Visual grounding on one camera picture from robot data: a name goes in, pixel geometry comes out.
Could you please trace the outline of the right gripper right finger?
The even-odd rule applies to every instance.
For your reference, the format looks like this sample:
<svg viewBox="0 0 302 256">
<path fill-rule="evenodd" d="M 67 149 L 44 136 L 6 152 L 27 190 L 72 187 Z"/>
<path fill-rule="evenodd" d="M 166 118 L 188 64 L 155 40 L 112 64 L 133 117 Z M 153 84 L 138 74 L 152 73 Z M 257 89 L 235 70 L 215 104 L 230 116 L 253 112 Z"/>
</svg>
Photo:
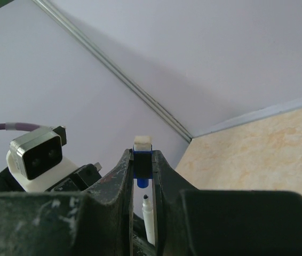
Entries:
<svg viewBox="0 0 302 256">
<path fill-rule="evenodd" d="M 302 195 L 200 190 L 153 152 L 157 255 L 302 255 Z"/>
</svg>

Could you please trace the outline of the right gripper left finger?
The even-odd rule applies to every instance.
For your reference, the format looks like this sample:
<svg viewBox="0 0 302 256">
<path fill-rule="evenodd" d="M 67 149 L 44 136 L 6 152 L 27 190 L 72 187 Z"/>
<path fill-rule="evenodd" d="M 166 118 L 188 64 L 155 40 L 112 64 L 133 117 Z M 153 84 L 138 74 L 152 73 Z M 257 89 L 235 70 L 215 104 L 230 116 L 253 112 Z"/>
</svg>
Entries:
<svg viewBox="0 0 302 256">
<path fill-rule="evenodd" d="M 84 191 L 0 192 L 0 255 L 132 255 L 130 158 Z"/>
</svg>

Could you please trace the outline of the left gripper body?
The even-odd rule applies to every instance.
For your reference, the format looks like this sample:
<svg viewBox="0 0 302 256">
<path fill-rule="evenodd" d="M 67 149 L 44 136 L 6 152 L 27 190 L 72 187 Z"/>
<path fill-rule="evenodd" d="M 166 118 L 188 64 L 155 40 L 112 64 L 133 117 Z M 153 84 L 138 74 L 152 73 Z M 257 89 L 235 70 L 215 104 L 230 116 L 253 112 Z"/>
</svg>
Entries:
<svg viewBox="0 0 302 256">
<path fill-rule="evenodd" d="M 102 178 L 99 173 L 102 169 L 100 163 L 87 164 L 77 168 L 71 174 L 52 185 L 46 191 L 69 192 L 84 191 Z"/>
</svg>

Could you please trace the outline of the white blue marker pen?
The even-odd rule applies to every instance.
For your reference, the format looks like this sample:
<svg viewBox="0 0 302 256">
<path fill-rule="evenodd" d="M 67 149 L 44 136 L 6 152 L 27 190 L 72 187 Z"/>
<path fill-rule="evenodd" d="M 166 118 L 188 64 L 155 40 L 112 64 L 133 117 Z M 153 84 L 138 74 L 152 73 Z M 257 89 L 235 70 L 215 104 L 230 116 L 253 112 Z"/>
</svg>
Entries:
<svg viewBox="0 0 302 256">
<path fill-rule="evenodd" d="M 148 195 L 143 196 L 142 215 L 146 231 L 147 241 L 155 246 L 155 228 L 154 228 L 154 213 L 153 204 Z"/>
</svg>

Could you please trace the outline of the blue pen cap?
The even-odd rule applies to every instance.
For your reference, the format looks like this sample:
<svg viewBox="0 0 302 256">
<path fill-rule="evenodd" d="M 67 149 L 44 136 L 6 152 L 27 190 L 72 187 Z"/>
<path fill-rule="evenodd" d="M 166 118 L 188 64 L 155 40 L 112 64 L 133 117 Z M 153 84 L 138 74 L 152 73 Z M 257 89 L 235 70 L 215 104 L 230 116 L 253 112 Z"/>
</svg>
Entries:
<svg viewBox="0 0 302 256">
<path fill-rule="evenodd" d="M 153 178 L 152 138 L 148 135 L 138 135 L 134 138 L 133 148 L 133 177 L 139 188 L 147 188 L 149 180 Z"/>
</svg>

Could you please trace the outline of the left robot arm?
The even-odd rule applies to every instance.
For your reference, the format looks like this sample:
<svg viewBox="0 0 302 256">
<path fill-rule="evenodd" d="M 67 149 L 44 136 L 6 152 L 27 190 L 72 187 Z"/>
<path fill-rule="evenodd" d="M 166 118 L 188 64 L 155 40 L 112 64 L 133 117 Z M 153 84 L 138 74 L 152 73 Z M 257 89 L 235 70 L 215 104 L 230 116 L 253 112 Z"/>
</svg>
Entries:
<svg viewBox="0 0 302 256">
<path fill-rule="evenodd" d="M 100 163 L 83 165 L 45 191 L 84 191 L 102 178 L 101 168 Z M 0 192 L 25 192 L 8 167 L 0 172 Z"/>
</svg>

